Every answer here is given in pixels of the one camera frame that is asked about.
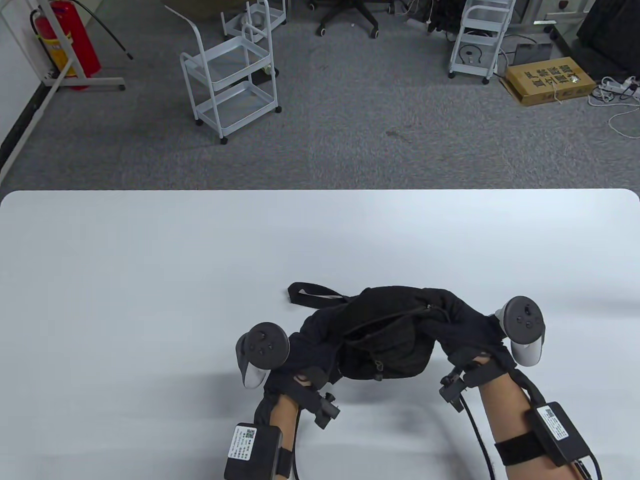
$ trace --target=zipper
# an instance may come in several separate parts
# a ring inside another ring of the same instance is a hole
[[[374,375],[374,378],[376,379],[376,381],[382,381],[382,375],[385,370],[385,365],[379,360],[376,360],[375,358],[373,360],[373,363],[376,364],[376,370],[377,370],[376,374]]]

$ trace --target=black baseboard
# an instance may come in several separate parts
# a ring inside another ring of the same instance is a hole
[[[29,126],[31,119],[33,118],[33,114],[36,113],[38,108],[40,108],[40,105],[42,105],[42,102],[49,93],[50,89],[51,87],[40,84],[40,86],[36,89],[36,92],[31,97],[31,100],[29,100],[29,103],[18,117],[18,120],[16,120],[13,128],[9,131],[6,138],[2,142],[2,145],[0,145],[0,168],[4,166],[4,163],[9,158],[9,155],[11,155],[11,152],[13,152],[13,149],[20,141],[20,137],[22,137],[22,134]]]

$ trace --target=black glove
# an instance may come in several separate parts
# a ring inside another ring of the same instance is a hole
[[[269,424],[271,411],[285,392],[280,385],[283,376],[309,380],[312,390],[319,390],[327,382],[335,383],[342,376],[337,369],[340,344],[326,340],[328,322],[338,307],[318,310],[305,320],[299,332],[289,336],[289,356],[284,364],[273,369],[264,384],[264,397],[255,411],[254,423]]]
[[[466,369],[473,358],[489,354],[509,371],[516,363],[502,341],[506,334],[495,315],[483,315],[442,289],[424,289],[433,315],[422,322],[422,330],[436,339],[449,361]]]

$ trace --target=cardboard box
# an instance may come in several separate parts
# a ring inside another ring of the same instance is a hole
[[[500,82],[524,106],[585,97],[596,87],[570,57],[508,67]]]

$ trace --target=white cart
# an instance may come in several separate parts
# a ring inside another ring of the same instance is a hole
[[[449,61],[449,78],[461,72],[481,76],[484,84],[489,83],[497,70],[502,39],[515,3],[516,0],[467,0]]]
[[[259,0],[269,10],[268,0]],[[242,27],[242,35],[227,40],[209,50],[205,50],[198,27],[175,10],[168,10],[186,20],[193,29],[198,41],[200,54],[191,56],[180,54],[180,64],[187,84],[187,92],[196,124],[207,124],[220,137],[225,145],[227,135],[260,118],[265,113],[280,113],[276,90],[276,75],[273,65],[273,43],[271,41],[271,19],[266,17],[264,32],[247,23]],[[248,33],[265,35],[268,50],[259,47],[247,38]],[[253,84],[252,73],[261,68],[271,71],[271,94]],[[196,105],[191,90],[190,78],[207,87],[210,98]]]
[[[253,5],[246,3],[246,10],[243,13],[238,13],[231,20],[225,20],[224,12],[220,12],[220,18],[222,19],[222,28],[225,32],[225,38],[228,36],[241,36],[242,35],[242,25],[243,21],[253,25],[252,17],[257,14],[260,15],[264,22],[262,23],[262,32],[260,35],[255,37],[255,41],[262,40],[266,36],[266,19],[269,17],[269,21],[271,22],[271,29],[274,30],[278,25],[287,23],[287,6],[286,0],[282,0],[282,10],[278,10],[277,8],[269,8],[268,6],[257,1]],[[254,40],[253,31],[250,32],[251,39]]]

